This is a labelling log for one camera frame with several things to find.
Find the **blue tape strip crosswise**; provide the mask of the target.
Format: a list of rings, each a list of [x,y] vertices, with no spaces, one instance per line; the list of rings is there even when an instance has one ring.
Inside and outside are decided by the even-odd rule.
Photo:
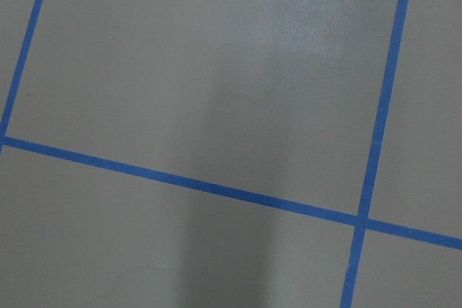
[[[140,177],[148,180],[154,180],[182,188],[201,191],[204,193],[211,193],[226,198],[231,198],[248,203],[254,203],[261,206],[267,206],[282,211],[288,211],[295,214],[311,216],[322,220],[334,221],[340,224],[356,226],[361,223],[360,217],[353,214],[347,214],[340,211],[334,211],[327,208],[308,205],[306,203],[299,203],[289,201],[283,198],[276,198],[269,195],[253,193],[247,190],[240,190],[223,185],[218,185],[210,182],[195,180],[188,177],[173,175],[166,172],[151,170],[144,167],[138,167],[131,164],[125,164],[109,159],[103,159],[86,154],[80,154],[74,151],[59,149],[52,146],[24,141],[18,138],[6,137],[3,140],[3,145],[13,149],[20,149],[36,154],[42,154],[47,157],[54,157],[63,159],[70,162],[76,162],[91,167],[97,167],[104,170]],[[403,237],[420,242],[426,242],[433,245],[448,247],[456,250],[461,249],[461,239],[457,237],[450,237],[444,234],[428,232],[421,229],[413,229],[398,224],[392,224],[375,219],[368,219],[363,222],[364,228],[374,232],[381,232],[397,237]]]

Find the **blue tape strip lengthwise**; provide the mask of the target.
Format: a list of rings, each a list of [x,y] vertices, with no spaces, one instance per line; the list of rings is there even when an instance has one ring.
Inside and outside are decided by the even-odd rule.
[[[362,257],[366,226],[369,219],[375,189],[375,181],[380,163],[380,154],[383,147],[388,111],[393,94],[393,85],[398,65],[408,4],[409,0],[398,0],[393,18],[393,28],[388,46],[383,82],[380,89],[370,150],[365,168],[365,176],[359,199],[354,232],[352,235],[349,263],[342,286],[341,300],[339,304],[341,308],[351,307],[354,298],[354,289],[357,282],[357,274]]]

